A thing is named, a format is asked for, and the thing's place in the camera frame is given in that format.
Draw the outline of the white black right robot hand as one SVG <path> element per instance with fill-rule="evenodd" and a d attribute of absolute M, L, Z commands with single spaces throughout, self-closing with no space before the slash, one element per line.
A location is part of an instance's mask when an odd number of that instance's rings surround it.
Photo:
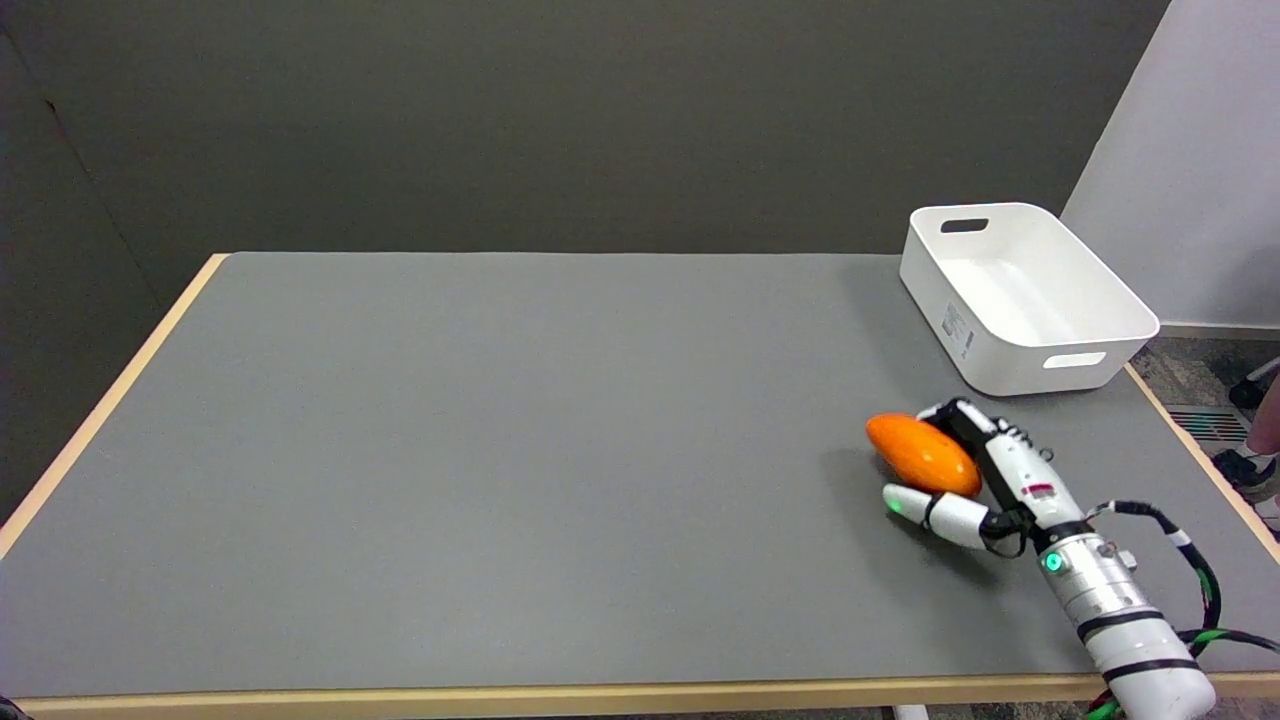
<path fill-rule="evenodd" d="M 884 506 L 943 541 L 1016 559 L 1093 533 L 1052 455 L 969 398 L 874 416 L 867 433 L 895 474 L 881 491 Z"/>

